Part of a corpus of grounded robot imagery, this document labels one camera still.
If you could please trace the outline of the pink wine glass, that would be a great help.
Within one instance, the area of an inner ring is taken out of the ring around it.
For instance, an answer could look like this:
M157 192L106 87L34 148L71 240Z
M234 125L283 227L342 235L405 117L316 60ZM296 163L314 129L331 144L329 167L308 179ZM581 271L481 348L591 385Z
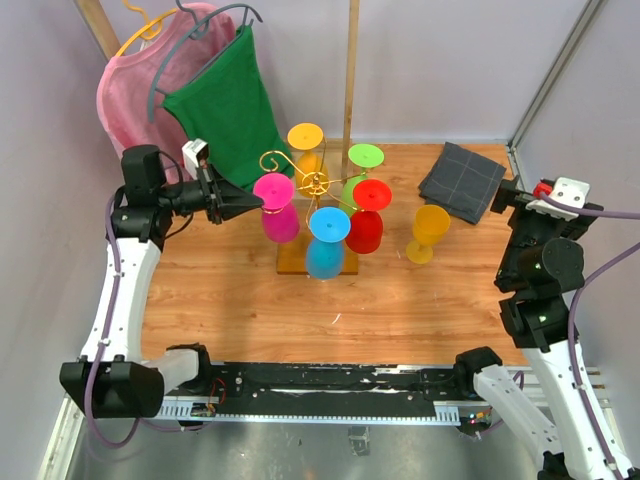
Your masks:
M293 241L300 223L292 203L292 180L281 173L265 174L256 181L253 194L263 200L261 220L266 236L279 244Z

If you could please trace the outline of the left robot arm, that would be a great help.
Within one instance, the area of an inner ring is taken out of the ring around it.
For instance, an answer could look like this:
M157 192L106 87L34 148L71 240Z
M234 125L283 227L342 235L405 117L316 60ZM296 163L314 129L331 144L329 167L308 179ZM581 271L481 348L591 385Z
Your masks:
M79 355L62 364L66 393L92 419L153 418L166 394L207 393L214 383L209 354L199 343L174 345L144 360L141 333L152 277L176 216L203 212L216 225L263 206L203 162L192 180L167 181L162 151L124 151L124 184L106 212L107 269L90 335Z

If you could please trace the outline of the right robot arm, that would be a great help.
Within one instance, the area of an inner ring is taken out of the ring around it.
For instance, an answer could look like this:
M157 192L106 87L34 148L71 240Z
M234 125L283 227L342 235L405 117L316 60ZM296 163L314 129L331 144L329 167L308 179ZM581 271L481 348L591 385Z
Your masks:
M500 183L492 211L513 210L512 230L495 286L507 294L500 317L533 370L551 414L545 416L489 347L457 356L453 387L466 400L492 407L524 444L541 479L636 479L638 467L608 425L582 356L575 325L586 287L639 247L633 245L584 275L579 238L598 218L636 220L590 203L589 184L558 177L527 193L516 180Z

